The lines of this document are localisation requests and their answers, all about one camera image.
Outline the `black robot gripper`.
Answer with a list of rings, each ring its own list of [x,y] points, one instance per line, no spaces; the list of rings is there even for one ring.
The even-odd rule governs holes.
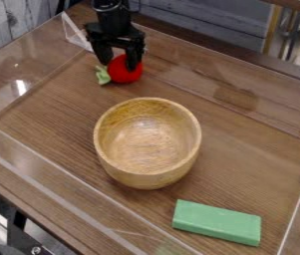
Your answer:
[[[104,31],[98,22],[87,23],[84,31],[99,62],[106,66],[114,57],[112,48],[126,48],[126,66],[127,70],[132,72],[142,61],[146,46],[145,32],[134,25],[130,25],[123,31]]]

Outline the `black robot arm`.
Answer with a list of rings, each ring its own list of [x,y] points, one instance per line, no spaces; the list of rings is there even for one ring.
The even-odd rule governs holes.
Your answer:
[[[114,57],[114,48],[124,50],[126,68],[131,72],[142,61],[146,34],[132,25],[128,0],[92,0],[98,21],[87,23],[87,41],[103,65]]]

